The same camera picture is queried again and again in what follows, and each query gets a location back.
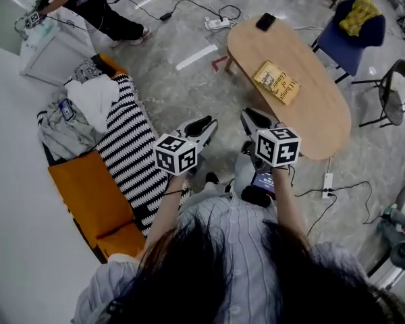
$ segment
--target book cover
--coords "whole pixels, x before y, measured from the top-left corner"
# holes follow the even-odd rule
[[[284,105],[289,105],[298,94],[299,83],[280,67],[266,61],[254,75],[254,80],[275,95]]]

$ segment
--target striped shirt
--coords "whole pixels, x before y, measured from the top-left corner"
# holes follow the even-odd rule
[[[275,274],[263,248],[264,220],[276,221],[273,207],[262,208],[233,196],[206,198],[188,207],[178,217],[178,223],[186,224],[198,213],[211,227],[219,227],[225,236],[225,251],[234,258],[232,282],[215,323],[272,323],[271,313],[275,304]],[[355,272],[365,272],[357,260],[345,249],[329,243],[313,247],[313,252],[325,260],[349,267]],[[107,322],[105,307],[129,284],[138,269],[138,261],[112,262],[101,265],[90,285],[78,299],[75,324],[101,324]]]

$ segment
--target yellow garment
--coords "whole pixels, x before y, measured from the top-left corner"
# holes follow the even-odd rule
[[[362,25],[380,14],[378,7],[371,0],[356,0],[352,4],[351,12],[339,23],[339,27],[350,36],[358,36]]]

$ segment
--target device screen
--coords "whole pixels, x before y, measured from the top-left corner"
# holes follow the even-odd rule
[[[273,185],[273,178],[270,173],[255,174],[252,180],[252,185],[262,188],[263,190],[275,193],[275,186]]]
[[[264,13],[264,15],[261,17],[261,19],[256,22],[256,27],[258,29],[261,29],[262,31],[267,31],[270,28],[270,25],[276,20],[275,16],[272,16],[271,14]]]

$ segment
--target marble floor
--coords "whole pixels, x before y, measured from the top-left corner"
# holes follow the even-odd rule
[[[171,11],[178,0],[152,0],[144,5],[154,16]],[[195,0],[207,5],[210,0]],[[405,59],[405,41],[396,25],[394,9],[386,0],[373,0],[387,20],[387,33],[382,47],[365,51],[356,78],[382,78],[395,60]],[[323,28],[333,15],[329,0],[213,0],[214,7],[232,4],[242,15],[257,16],[269,12],[291,25]],[[212,115],[219,120],[219,131],[210,147],[205,150],[205,164],[194,179],[195,190],[201,189],[205,172],[215,170],[222,180],[232,178],[234,161],[246,135],[241,127],[239,113],[244,107],[268,109],[248,80],[232,67],[233,74],[216,72],[211,62],[227,54],[226,37],[229,29],[213,34],[204,27],[209,12],[191,4],[180,3],[167,22],[147,16],[135,9],[129,1],[121,0],[112,8],[123,16],[147,25],[153,36],[138,47],[122,45],[113,51],[110,40],[99,32],[92,34],[97,51],[109,53],[134,77],[140,100],[159,133],[170,132],[182,121],[193,117]],[[300,30],[300,37],[312,43],[318,31]],[[204,49],[217,45],[218,50],[202,57],[184,69],[176,65]],[[333,78],[338,76],[335,64],[322,52],[318,56]],[[369,85],[351,85],[351,78],[339,84],[352,116],[352,130],[347,145],[331,158],[330,172],[333,186],[347,186],[368,180],[373,193],[369,200],[371,218],[376,217],[394,202],[405,184],[405,116],[401,126],[384,129],[378,125],[358,128],[360,122],[379,116],[381,106],[377,93]],[[296,194],[322,186],[323,174],[329,160],[311,161],[301,158],[296,165],[294,191]],[[349,248],[369,270],[387,250],[377,232],[377,222],[362,225],[367,219],[365,201],[369,188],[365,185],[337,194],[337,202],[316,224],[310,238],[313,242],[330,240]],[[308,227],[330,204],[320,194],[298,198]]]

